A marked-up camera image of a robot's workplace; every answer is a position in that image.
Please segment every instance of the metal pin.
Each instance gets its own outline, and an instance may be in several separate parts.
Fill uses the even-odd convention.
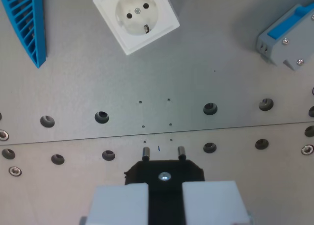
[[[142,160],[149,161],[150,156],[151,156],[151,150],[149,149],[149,147],[144,147]]]
[[[185,160],[186,159],[184,147],[182,147],[182,146],[178,147],[178,155],[179,155],[179,157],[178,157],[179,160]]]
[[[148,27],[148,25],[145,25],[145,26],[144,26],[144,30],[145,30],[146,34],[149,32],[149,27]]]

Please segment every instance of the blue ribbed object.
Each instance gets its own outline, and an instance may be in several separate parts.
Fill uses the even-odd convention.
[[[31,60],[46,61],[43,0],[1,0],[9,20]]]

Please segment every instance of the gray terminal block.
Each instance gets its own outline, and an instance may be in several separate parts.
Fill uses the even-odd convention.
[[[297,70],[311,60],[314,53],[314,3],[297,4],[257,40],[257,50],[275,65],[286,64]]]

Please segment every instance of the aluminum plate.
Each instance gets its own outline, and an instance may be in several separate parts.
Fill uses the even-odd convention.
[[[313,0],[170,1],[181,26],[126,56],[92,0],[44,0],[39,70],[0,5],[0,129],[10,135],[0,145],[312,121],[314,57],[294,72],[267,64],[255,42]],[[275,102],[268,112],[264,98]],[[213,116],[203,113],[209,102]],[[98,111],[107,124],[95,122]],[[53,128],[41,126],[44,115]]]

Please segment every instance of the blue plastic part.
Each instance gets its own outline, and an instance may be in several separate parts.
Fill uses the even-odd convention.
[[[273,28],[270,32],[267,33],[270,37],[277,40],[282,35],[284,35],[289,29],[291,29],[298,21],[300,21],[305,15],[311,12],[314,9],[314,3],[307,7],[298,7],[294,14],[280,23],[278,26]]]
[[[9,20],[31,60],[46,61],[43,0],[1,0]]]

